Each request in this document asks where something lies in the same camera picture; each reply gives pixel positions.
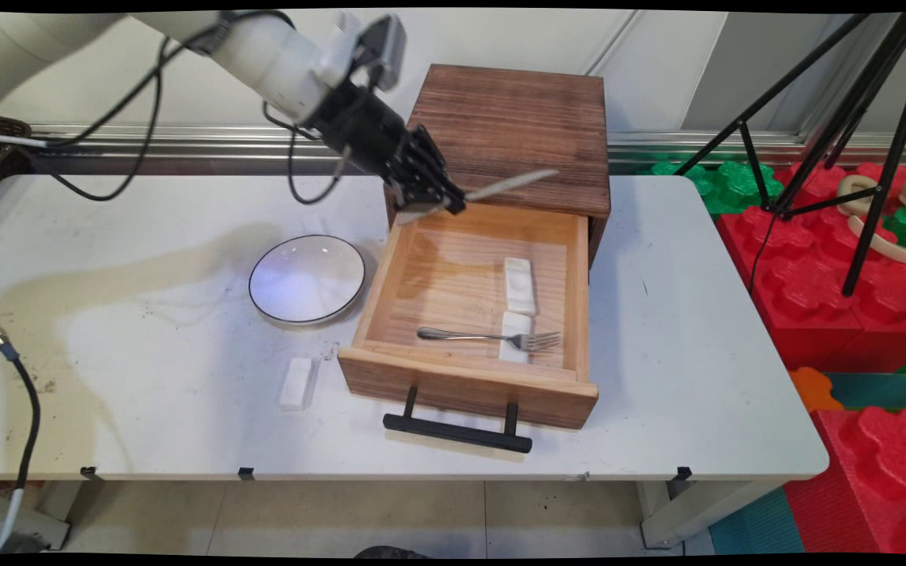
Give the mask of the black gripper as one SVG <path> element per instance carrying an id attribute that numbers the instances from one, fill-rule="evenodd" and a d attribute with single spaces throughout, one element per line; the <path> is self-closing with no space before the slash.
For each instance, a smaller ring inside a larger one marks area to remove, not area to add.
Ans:
<path id="1" fill-rule="evenodd" d="M 352 82 L 331 90 L 307 119 L 330 149 L 349 149 L 348 162 L 387 180 L 393 219 L 420 219 L 466 208 L 466 194 L 446 172 L 446 160 L 420 124 L 407 129 L 403 118 L 374 93 Z M 403 147 L 409 144 L 409 164 Z"/>

